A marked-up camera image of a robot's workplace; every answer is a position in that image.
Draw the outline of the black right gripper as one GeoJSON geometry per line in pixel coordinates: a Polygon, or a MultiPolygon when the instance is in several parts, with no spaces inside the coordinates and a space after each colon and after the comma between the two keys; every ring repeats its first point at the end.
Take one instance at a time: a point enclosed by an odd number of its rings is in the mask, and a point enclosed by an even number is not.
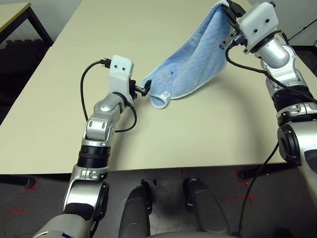
{"type": "Polygon", "coordinates": [[[226,19],[230,23],[233,30],[229,33],[229,36],[224,41],[222,41],[222,43],[219,45],[219,48],[224,49],[229,45],[245,46],[246,39],[240,30],[236,16],[243,16],[246,11],[241,5],[231,0],[227,0],[227,2],[229,6],[223,5],[223,10],[225,12],[226,19]]]}

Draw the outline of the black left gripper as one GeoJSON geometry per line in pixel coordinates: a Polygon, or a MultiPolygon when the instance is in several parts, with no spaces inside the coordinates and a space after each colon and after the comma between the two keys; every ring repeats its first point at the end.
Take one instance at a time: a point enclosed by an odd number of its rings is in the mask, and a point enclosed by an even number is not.
{"type": "Polygon", "coordinates": [[[145,83],[145,88],[136,85],[136,81],[135,80],[129,80],[129,94],[131,96],[131,98],[137,98],[137,93],[140,93],[142,95],[142,97],[146,96],[149,91],[150,91],[150,87],[151,87],[151,80],[147,80],[145,83]]]}

